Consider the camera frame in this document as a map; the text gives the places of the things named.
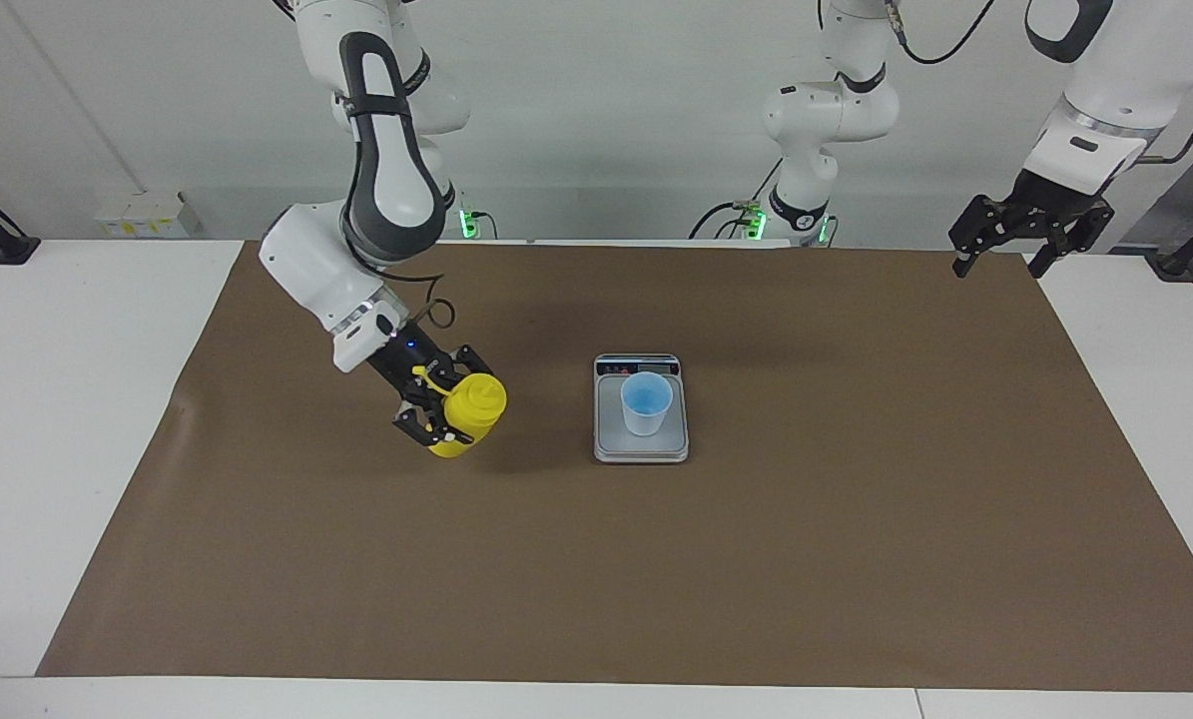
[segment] yellow bottle cap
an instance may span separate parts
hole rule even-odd
[[[494,427],[506,409],[508,390],[494,374],[469,374],[445,399],[446,417],[450,417],[455,427],[458,427],[455,419],[481,427]]]

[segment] white wall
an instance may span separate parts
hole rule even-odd
[[[911,44],[945,49],[979,2],[907,4]],[[836,150],[841,244],[942,249],[971,196],[1006,194],[1069,74],[1026,44],[1024,8],[1000,4],[950,63],[892,52],[901,124]],[[682,236],[768,172],[764,97],[829,79],[805,0],[424,0],[413,14],[474,104],[443,142],[450,167],[505,236]],[[1191,123],[1193,97],[1163,149]],[[341,196],[352,163],[267,0],[0,0],[4,206],[42,236],[94,236],[94,191],[134,187],[106,142],[144,186],[184,190],[212,236]],[[1121,179],[1108,240],[1185,167]]]

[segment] brown table mat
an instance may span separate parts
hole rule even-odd
[[[441,247],[511,392],[446,461],[256,249],[41,675],[1193,692],[1193,558],[1018,258]],[[593,459],[626,351],[687,464]]]

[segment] translucent cup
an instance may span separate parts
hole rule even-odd
[[[636,436],[651,436],[661,427],[675,392],[663,374],[637,372],[623,382],[623,423]]]

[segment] scale platform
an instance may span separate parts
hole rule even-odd
[[[614,366],[610,357],[626,360],[630,366]],[[680,464],[688,458],[684,383],[680,382],[679,364],[665,364],[663,357],[602,355],[596,360],[596,459],[605,464]],[[672,385],[672,407],[668,408],[668,415],[663,420],[663,428],[653,436],[636,436],[629,433],[628,424],[623,423],[623,399],[619,390],[623,389],[629,374],[636,372],[663,373]]]

